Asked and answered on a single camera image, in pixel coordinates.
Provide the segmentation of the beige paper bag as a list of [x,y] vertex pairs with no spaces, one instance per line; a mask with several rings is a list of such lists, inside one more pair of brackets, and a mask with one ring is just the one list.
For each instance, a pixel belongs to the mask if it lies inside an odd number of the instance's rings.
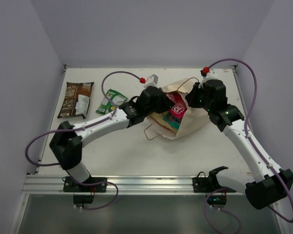
[[190,93],[194,85],[192,79],[197,80],[197,78],[182,79],[162,87],[164,93],[174,91],[179,92],[182,95],[188,109],[185,112],[183,118],[181,119],[182,121],[179,129],[177,129],[177,133],[174,133],[169,129],[162,127],[160,124],[154,121],[152,117],[149,115],[147,117],[147,120],[150,123],[150,127],[153,128],[153,130],[155,130],[160,136],[171,140],[175,140],[185,135],[188,135],[209,123],[209,116],[207,112],[204,109],[189,107],[185,99],[186,95]]

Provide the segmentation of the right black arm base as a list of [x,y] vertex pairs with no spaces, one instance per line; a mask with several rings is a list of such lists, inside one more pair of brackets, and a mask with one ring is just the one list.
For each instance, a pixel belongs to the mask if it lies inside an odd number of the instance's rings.
[[233,180],[230,179],[228,172],[229,167],[227,166],[212,169],[208,174],[203,171],[199,172],[191,179],[193,192],[207,194],[225,188],[228,193],[236,193],[236,190],[232,188]]

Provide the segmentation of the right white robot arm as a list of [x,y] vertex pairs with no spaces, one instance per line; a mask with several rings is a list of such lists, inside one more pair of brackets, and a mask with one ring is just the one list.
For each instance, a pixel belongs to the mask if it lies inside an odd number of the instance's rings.
[[243,193],[258,210],[289,195],[293,172],[282,169],[259,144],[240,110],[228,103],[226,87],[221,80],[196,82],[186,95],[186,101],[192,108],[207,111],[210,121],[233,143],[251,172],[251,177],[247,177],[230,172],[227,166],[213,169],[208,175],[212,191],[228,187]]

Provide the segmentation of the green snack packet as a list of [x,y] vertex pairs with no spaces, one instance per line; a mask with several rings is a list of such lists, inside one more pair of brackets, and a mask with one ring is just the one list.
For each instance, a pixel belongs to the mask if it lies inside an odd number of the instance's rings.
[[101,104],[96,110],[96,113],[98,114],[105,115],[111,113],[116,107],[119,107],[121,104],[127,101],[126,96],[113,89],[109,89],[106,95],[111,101],[103,98]]

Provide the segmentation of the teal snack packet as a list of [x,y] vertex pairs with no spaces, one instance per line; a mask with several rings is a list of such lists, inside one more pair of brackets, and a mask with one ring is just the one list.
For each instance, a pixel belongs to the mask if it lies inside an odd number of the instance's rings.
[[168,123],[172,128],[174,129],[179,129],[180,124],[181,124],[181,119],[177,118],[171,113],[167,113],[163,120]]

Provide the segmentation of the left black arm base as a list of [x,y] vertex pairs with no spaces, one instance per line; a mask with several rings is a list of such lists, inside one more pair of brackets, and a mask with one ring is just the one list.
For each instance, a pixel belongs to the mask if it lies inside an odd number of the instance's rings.
[[105,193],[106,177],[90,177],[84,182],[77,183],[70,176],[62,178],[63,191],[68,193]]

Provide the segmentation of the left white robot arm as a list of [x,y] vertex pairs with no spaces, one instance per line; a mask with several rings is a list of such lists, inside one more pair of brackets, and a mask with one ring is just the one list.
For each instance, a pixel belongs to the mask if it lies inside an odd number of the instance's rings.
[[61,168],[72,177],[74,185],[84,192],[90,189],[92,180],[82,162],[83,147],[100,137],[137,125],[152,113],[169,111],[173,106],[174,102],[162,89],[149,86],[111,113],[88,123],[72,125],[68,121],[62,122],[49,147]]

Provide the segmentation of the red snack packet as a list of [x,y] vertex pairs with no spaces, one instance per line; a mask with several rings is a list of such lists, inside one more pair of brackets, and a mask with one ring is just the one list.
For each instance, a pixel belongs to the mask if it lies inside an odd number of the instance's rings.
[[174,91],[166,93],[166,96],[174,103],[173,107],[169,110],[170,114],[177,119],[182,119],[188,109],[182,95],[179,92]]

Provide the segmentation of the brown candy packet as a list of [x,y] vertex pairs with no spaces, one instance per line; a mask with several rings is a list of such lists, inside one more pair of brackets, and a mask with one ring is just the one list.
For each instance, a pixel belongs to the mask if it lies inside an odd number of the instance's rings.
[[94,84],[94,82],[67,82],[64,100],[57,118],[82,117],[85,119]]

